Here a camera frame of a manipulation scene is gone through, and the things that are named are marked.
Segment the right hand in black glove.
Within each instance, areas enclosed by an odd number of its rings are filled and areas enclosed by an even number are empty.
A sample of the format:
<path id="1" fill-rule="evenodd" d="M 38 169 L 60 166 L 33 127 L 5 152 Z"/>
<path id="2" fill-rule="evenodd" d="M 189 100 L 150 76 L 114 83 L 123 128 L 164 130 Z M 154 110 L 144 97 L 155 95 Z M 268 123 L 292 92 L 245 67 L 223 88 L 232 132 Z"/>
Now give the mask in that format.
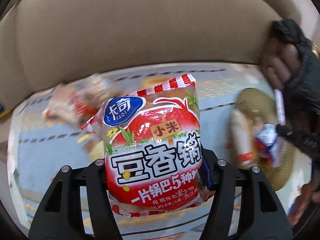
<path id="1" fill-rule="evenodd" d="M 292 19 L 271 24 L 260 58 L 270 86 L 282 93 L 288 125 L 276 132 L 312 159 L 319 159 L 319 53 Z"/>

